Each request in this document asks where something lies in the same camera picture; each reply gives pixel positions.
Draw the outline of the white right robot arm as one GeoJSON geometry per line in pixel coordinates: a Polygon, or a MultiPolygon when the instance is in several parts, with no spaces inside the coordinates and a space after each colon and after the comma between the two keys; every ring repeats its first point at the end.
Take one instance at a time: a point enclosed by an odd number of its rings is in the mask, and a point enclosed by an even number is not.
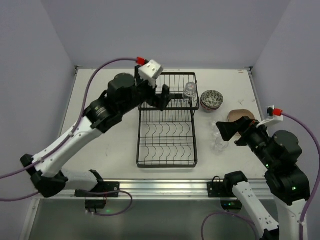
{"type": "Polygon", "coordinates": [[[225,142],[235,134],[240,138],[237,146],[247,146],[266,167],[265,180],[274,196],[278,211],[275,221],[253,193],[247,177],[241,171],[224,176],[226,191],[237,197],[257,227],[261,240],[303,240],[300,219],[310,198],[308,177],[297,166],[302,154],[298,138],[291,132],[279,130],[273,136],[257,120],[242,117],[234,122],[217,122],[216,126],[225,142]]]}

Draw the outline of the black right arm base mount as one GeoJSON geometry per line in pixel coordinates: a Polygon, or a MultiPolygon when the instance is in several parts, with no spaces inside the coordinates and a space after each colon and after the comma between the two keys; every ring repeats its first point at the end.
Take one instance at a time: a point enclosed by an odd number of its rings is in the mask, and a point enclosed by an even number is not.
{"type": "Polygon", "coordinates": [[[219,176],[214,176],[206,183],[207,195],[209,198],[218,199],[223,210],[227,212],[240,211],[242,203],[236,199],[233,193],[227,191],[224,180],[219,176]]]}

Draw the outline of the clear drinking glass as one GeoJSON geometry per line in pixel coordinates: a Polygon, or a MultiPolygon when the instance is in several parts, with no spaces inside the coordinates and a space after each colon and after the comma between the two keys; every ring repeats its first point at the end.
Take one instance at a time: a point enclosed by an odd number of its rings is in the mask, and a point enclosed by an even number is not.
{"type": "Polygon", "coordinates": [[[196,97],[197,85],[194,82],[187,82],[182,93],[185,100],[193,100],[196,97]]]}
{"type": "Polygon", "coordinates": [[[210,123],[210,126],[211,126],[211,128],[212,128],[213,131],[216,131],[216,132],[219,131],[219,129],[218,129],[218,127],[217,127],[217,122],[215,122],[215,121],[211,122],[211,123],[210,123]]]}
{"type": "Polygon", "coordinates": [[[212,136],[212,140],[216,141],[217,139],[219,139],[221,137],[221,134],[219,132],[217,132],[217,131],[213,131],[211,133],[211,136],[212,136]]]}
{"type": "Polygon", "coordinates": [[[228,141],[224,141],[222,138],[217,138],[214,142],[214,150],[218,153],[222,153],[229,146],[228,141]]]}

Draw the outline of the brown textured bowl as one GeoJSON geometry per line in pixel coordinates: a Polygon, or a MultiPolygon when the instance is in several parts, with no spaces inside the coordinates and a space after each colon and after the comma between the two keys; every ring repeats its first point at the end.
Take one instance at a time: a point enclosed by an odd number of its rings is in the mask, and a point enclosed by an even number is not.
{"type": "Polygon", "coordinates": [[[227,116],[227,121],[229,123],[236,122],[237,120],[241,119],[242,117],[248,117],[251,120],[255,120],[254,114],[247,110],[247,109],[234,109],[229,112],[227,116]]]}

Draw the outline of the black floral patterned bowl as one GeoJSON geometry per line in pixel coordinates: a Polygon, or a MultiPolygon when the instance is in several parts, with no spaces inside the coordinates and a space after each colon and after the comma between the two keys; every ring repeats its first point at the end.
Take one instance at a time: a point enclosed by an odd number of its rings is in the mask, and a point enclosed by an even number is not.
{"type": "Polygon", "coordinates": [[[200,99],[203,102],[203,104],[206,105],[208,108],[218,108],[224,102],[223,95],[216,90],[205,91],[201,95],[200,99]]]}

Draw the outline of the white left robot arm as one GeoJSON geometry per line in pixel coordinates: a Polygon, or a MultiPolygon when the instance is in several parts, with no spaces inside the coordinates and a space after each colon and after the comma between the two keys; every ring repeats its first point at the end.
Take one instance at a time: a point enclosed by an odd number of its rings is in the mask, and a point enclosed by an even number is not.
{"type": "Polygon", "coordinates": [[[156,80],[163,67],[154,61],[136,66],[134,75],[119,73],[108,83],[107,90],[83,110],[68,131],[43,151],[25,154],[20,161],[30,175],[34,187],[45,198],[63,190],[98,195],[106,192],[104,180],[96,170],[76,172],[64,165],[83,147],[119,124],[123,116],[143,103],[159,110],[173,98],[170,88],[163,85],[156,93],[156,80]]]}

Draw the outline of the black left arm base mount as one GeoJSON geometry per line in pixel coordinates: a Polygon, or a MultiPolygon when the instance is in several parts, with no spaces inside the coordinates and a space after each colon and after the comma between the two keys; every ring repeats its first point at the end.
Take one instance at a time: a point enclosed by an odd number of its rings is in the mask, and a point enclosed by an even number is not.
{"type": "Polygon", "coordinates": [[[99,183],[91,191],[76,190],[74,196],[77,198],[85,198],[84,207],[87,211],[97,213],[98,210],[105,208],[108,198],[117,198],[120,183],[118,181],[104,181],[99,183]]]}

